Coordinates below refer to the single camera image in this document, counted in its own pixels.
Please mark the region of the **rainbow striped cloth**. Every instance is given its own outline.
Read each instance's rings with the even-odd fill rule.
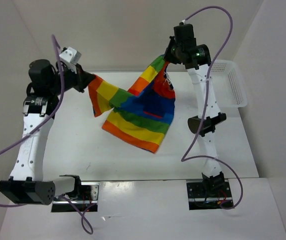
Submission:
[[[174,117],[175,92],[167,77],[168,64],[162,55],[156,58],[128,91],[96,76],[88,85],[94,116],[113,109],[102,129],[156,153]]]

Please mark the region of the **red wire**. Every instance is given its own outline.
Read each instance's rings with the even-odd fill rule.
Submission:
[[[88,195],[89,204],[91,204],[91,203],[92,203],[92,201],[91,201],[91,195],[90,195],[90,193],[88,193],[88,192],[86,192],[86,193],[87,193],[87,195]]]
[[[223,195],[224,195],[223,201],[225,201],[227,199],[227,195],[226,195],[226,193],[222,189],[221,189],[221,193],[223,193]]]

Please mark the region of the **orange stripe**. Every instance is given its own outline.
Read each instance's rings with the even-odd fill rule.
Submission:
[[[110,123],[109,121],[105,121],[102,129],[113,134],[114,136],[118,137],[119,139],[122,139],[124,142],[134,145],[136,147],[139,147],[141,149],[145,149],[148,150],[152,153],[156,153],[159,145],[157,145],[156,143],[153,142],[149,142],[149,141],[143,141],[143,140],[139,140],[131,135],[128,135],[125,132],[122,132],[119,128],[117,128],[115,125],[113,125],[112,123]]]
[[[96,76],[96,78],[93,81],[91,81],[89,85],[87,86],[88,95],[92,101],[92,105],[95,111],[94,117],[98,117],[102,114],[100,106],[99,106],[99,102],[98,102],[98,93],[97,93],[97,89],[101,85],[102,81],[103,81],[102,78],[100,78],[99,76]]]
[[[103,81],[102,78],[96,75],[96,78],[89,83],[88,87],[96,91]]]
[[[92,105],[95,111],[94,117],[98,117],[102,114],[101,110],[100,110],[100,106],[98,103],[98,93],[96,91],[94,91],[93,89],[90,88],[90,86],[88,87],[88,94],[89,94],[89,98],[92,101]]]
[[[139,77],[136,82],[130,87],[129,90],[134,90],[137,92],[142,92],[150,83],[146,81],[144,78]]]

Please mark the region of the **yellow stripe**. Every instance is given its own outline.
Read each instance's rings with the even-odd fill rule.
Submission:
[[[98,103],[99,110],[101,111],[101,113],[104,113],[104,112],[106,112],[106,111],[111,109],[111,106],[109,105],[109,101],[107,101],[99,93],[97,94],[97,103]]]
[[[164,138],[163,133],[153,132],[147,130],[146,128],[141,128],[128,121],[125,121],[118,112],[112,111],[108,115],[107,121],[118,127],[122,132],[142,141],[147,141],[159,145]]]
[[[118,90],[119,90],[118,87],[113,86],[112,84],[109,84],[106,81],[102,81],[96,91],[98,94],[102,95],[102,97],[104,97],[106,100],[110,101]]]
[[[158,72],[155,71],[155,69],[152,66],[148,66],[147,69],[142,73],[140,77],[144,78],[146,81],[150,83],[157,75],[158,75]]]

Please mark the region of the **cable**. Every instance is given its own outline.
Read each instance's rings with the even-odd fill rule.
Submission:
[[[213,160],[215,160],[215,161],[217,161],[217,162],[219,162],[219,163],[225,165],[226,167],[228,167],[228,168],[232,171],[232,173],[235,175],[236,179],[238,180],[239,186],[240,186],[240,188],[241,188],[241,194],[240,194],[240,196],[239,196],[239,199],[238,199],[237,203],[235,203],[235,205],[232,206],[232,207],[222,207],[222,204],[220,204],[220,207],[221,207],[222,209],[226,209],[226,210],[236,208],[236,207],[240,204],[240,202],[242,201],[242,198],[243,198],[243,184],[242,184],[241,179],[239,178],[238,174],[233,170],[233,168],[232,168],[230,165],[228,165],[228,164],[225,163],[224,161],[222,161],[222,160],[220,160],[220,159],[217,159],[216,157],[213,157],[213,156],[207,156],[207,155],[190,156],[190,157],[184,159],[183,162],[185,162],[185,161],[187,161],[187,160],[190,160],[190,159],[199,159],[199,158],[213,159]]]
[[[242,198],[243,198],[243,185],[242,185],[242,182],[239,178],[239,176],[237,175],[237,173],[232,169],[232,167],[230,167],[227,163],[225,163],[224,161],[222,160],[219,160],[215,157],[212,157],[212,156],[206,156],[206,155],[200,155],[200,156],[191,156],[191,157],[188,157],[186,158],[186,156],[189,154],[189,152],[191,151],[192,147],[194,146],[195,142],[197,141],[198,139],[198,136],[200,134],[200,131],[203,127],[203,122],[204,122],[204,118],[205,118],[205,114],[206,114],[206,111],[207,111],[207,106],[208,106],[208,99],[209,99],[209,78],[210,78],[210,73],[211,73],[211,69],[212,69],[212,66],[215,62],[215,60],[218,58],[219,54],[222,52],[223,48],[226,46],[227,42],[229,41],[230,39],[230,36],[232,34],[232,30],[233,30],[233,19],[232,19],[232,16],[231,14],[223,7],[220,7],[220,6],[207,6],[207,7],[204,7],[204,8],[201,8],[200,10],[192,13],[190,16],[188,16],[187,18],[185,18],[182,22],[185,23],[187,20],[189,20],[190,18],[192,18],[193,16],[195,16],[196,14],[204,11],[204,10],[207,10],[207,9],[219,9],[223,12],[226,13],[226,15],[228,16],[229,18],[229,23],[230,23],[230,27],[229,27],[229,31],[228,31],[228,34],[227,34],[227,37],[225,39],[225,41],[223,42],[222,46],[220,47],[220,49],[217,51],[216,55],[214,56],[214,58],[212,59],[212,62],[210,64],[210,66],[208,67],[208,70],[207,70],[207,74],[206,74],[206,93],[205,93],[205,101],[204,101],[204,107],[203,107],[203,113],[202,113],[202,117],[201,117],[201,120],[200,120],[200,123],[199,123],[199,126],[198,126],[198,129],[197,129],[197,132],[194,136],[194,139],[191,143],[191,145],[188,147],[187,151],[184,153],[182,159],[181,159],[181,162],[185,162],[187,160],[190,160],[190,159],[196,159],[196,158],[208,158],[208,159],[213,159],[213,160],[216,160],[217,162],[227,166],[233,173],[234,175],[236,176],[238,182],[239,182],[239,186],[241,188],[241,194],[240,194],[240,197],[239,197],[239,200],[237,201],[237,203],[232,206],[232,207],[223,207],[222,206],[222,203],[220,204],[220,207],[222,209],[226,209],[226,210],[229,210],[229,209],[234,209],[236,206],[238,206],[240,204],[240,202],[242,201]]]
[[[67,201],[72,208],[74,208],[75,211],[77,211],[77,213],[81,216],[81,224],[82,224],[82,228],[84,229],[84,231],[90,235],[93,234],[93,227],[91,225],[91,223],[89,222],[89,220],[85,217],[85,213],[87,212],[87,210],[89,210],[90,207],[92,207],[94,204],[90,204],[89,206],[87,206],[87,208],[85,208],[84,212],[81,212],[69,199],[67,199],[64,196],[60,196],[62,199],[64,199],[65,201]],[[89,226],[89,228],[91,229],[91,231],[87,230],[86,227],[84,226],[84,221],[86,222],[86,224]]]
[[[210,78],[211,69],[212,69],[212,66],[213,66],[215,60],[218,58],[219,54],[222,52],[223,48],[225,47],[225,45],[229,41],[230,36],[232,34],[232,29],[233,29],[233,19],[232,19],[231,14],[226,9],[224,9],[223,7],[220,7],[220,6],[207,6],[207,7],[201,8],[200,10],[192,13],[190,16],[185,18],[182,22],[185,23],[185,21],[189,20],[194,15],[196,15],[196,14],[198,14],[198,13],[204,11],[204,10],[207,10],[207,9],[219,9],[219,10],[222,10],[223,12],[225,12],[227,14],[228,18],[229,18],[230,27],[229,27],[229,31],[228,31],[228,34],[227,34],[227,37],[226,37],[225,41],[223,42],[223,44],[220,47],[220,49],[217,51],[216,55],[213,57],[212,62],[210,64],[210,66],[208,67],[207,74],[206,74],[206,93],[205,93],[205,101],[204,101],[202,117],[201,117],[198,129],[197,129],[197,132],[196,132],[196,134],[194,136],[194,139],[193,139],[191,145],[188,147],[187,151],[184,153],[184,155],[183,155],[183,157],[181,159],[181,162],[184,162],[185,157],[191,151],[191,149],[194,146],[194,144],[196,143],[196,141],[198,139],[198,136],[200,134],[200,131],[202,129],[204,118],[205,118],[205,114],[206,114],[206,111],[207,111],[208,100],[209,100],[209,84],[210,84],[209,83],[209,78]]]
[[[51,36],[52,38],[52,43],[53,43],[53,47],[54,47],[54,52],[55,52],[55,56],[56,56],[56,61],[61,62],[60,61],[60,56],[59,56],[59,51],[58,48],[60,49],[60,45],[58,44],[58,41],[56,40],[55,36],[52,34]],[[44,124],[46,124],[54,115],[55,113],[59,110],[62,101],[63,101],[63,97],[64,97],[64,73],[63,73],[63,69],[62,69],[62,65],[59,64],[58,65],[58,71],[59,71],[59,76],[60,76],[60,82],[61,82],[61,92],[60,92],[60,98],[58,101],[58,104],[56,106],[56,108],[54,109],[54,111],[46,118],[44,119],[43,122],[41,122],[39,125],[36,126],[36,128],[34,128],[28,135],[22,137],[20,140],[16,141],[15,143],[11,144],[10,146],[4,148],[3,150],[0,151],[0,155],[6,153],[8,150],[16,147],[17,145],[23,143],[26,139],[28,139],[32,134],[34,134],[37,130],[39,130]],[[0,207],[2,208],[14,208],[14,207],[20,207],[23,206],[24,204],[15,204],[15,205],[7,205],[7,204],[0,204]]]

